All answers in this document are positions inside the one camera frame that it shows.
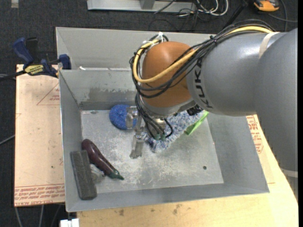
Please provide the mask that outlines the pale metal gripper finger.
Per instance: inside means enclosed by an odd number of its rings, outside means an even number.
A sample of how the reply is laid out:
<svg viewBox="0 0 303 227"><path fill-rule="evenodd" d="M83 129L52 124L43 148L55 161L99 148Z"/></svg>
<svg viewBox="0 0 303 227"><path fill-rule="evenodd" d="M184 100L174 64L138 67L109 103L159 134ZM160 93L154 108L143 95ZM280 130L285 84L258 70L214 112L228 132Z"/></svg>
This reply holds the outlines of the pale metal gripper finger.
<svg viewBox="0 0 303 227"><path fill-rule="evenodd" d="M132 149L130 153L130 158L132 159L138 158L136 148L137 148L137 137L133 136Z"/></svg>
<svg viewBox="0 0 303 227"><path fill-rule="evenodd" d="M137 141L136 141L136 155L137 155L137 157L142 156L143 145L144 145L144 140L138 138Z"/></svg>

